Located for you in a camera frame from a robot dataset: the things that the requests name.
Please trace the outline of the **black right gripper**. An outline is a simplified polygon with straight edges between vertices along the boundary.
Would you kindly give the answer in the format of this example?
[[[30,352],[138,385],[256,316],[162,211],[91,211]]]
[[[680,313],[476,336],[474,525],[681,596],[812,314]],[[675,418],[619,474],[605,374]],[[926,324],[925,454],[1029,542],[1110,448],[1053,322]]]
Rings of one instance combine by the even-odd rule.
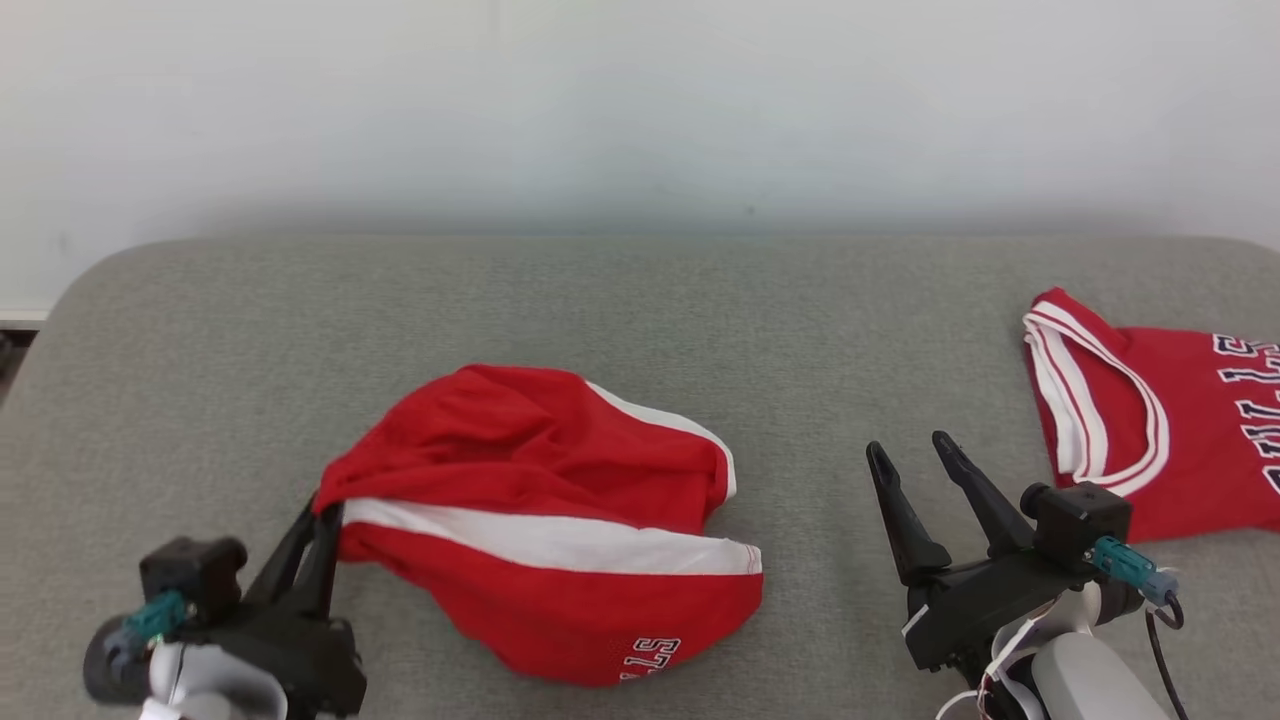
[[[978,655],[1001,628],[1084,585],[1091,569],[1062,568],[1030,551],[1030,524],[961,446],[945,430],[932,433],[932,445],[987,538],[987,557],[996,560],[950,568],[948,551],[925,530],[881,442],[867,446],[867,462],[895,569],[908,588],[908,653],[920,670],[951,667],[974,682]]]

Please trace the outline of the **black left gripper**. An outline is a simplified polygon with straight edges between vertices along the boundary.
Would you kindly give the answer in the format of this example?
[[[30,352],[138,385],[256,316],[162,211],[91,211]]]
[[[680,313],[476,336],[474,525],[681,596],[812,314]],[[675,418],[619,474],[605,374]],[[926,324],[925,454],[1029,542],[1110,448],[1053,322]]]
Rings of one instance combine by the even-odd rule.
[[[244,602],[214,625],[180,632],[192,685],[220,691],[248,719],[352,719],[366,674],[349,624],[330,621],[343,503],[303,503]],[[287,601],[297,611],[285,605]]]

